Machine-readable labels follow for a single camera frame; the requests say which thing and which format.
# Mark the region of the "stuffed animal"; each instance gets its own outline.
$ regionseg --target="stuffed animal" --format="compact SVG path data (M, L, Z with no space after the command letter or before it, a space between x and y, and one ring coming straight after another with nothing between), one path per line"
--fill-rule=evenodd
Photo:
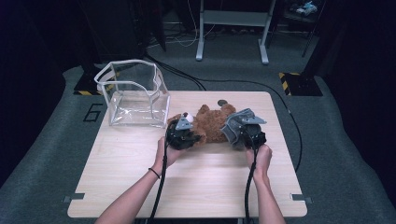
M227 142L221 128L229 115L235 113L235 107L230 104L224 104L220 110L211 110L209 106L202 105L196 116L184 113L183 116L192 124L191 131L195 135L201 135L201 139L196 142L195 146L202 146L206 143ZM182 115L178 114L168 119L168 124L174 119L180 119Z

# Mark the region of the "black wristband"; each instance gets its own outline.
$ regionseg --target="black wristband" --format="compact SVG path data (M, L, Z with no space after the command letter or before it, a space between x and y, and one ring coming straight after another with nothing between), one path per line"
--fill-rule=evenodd
M155 172L155 171L154 171L153 169L151 169L151 168L148 168L148 169L149 169L150 171L152 171L156 176L158 176L159 179L161 179L160 176L157 174L157 172Z

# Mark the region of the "clear plastic bag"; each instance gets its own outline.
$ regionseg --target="clear plastic bag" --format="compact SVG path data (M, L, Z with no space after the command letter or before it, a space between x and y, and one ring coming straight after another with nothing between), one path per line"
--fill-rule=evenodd
M170 94L155 63L111 62L94 80L105 96L109 125L166 126Z

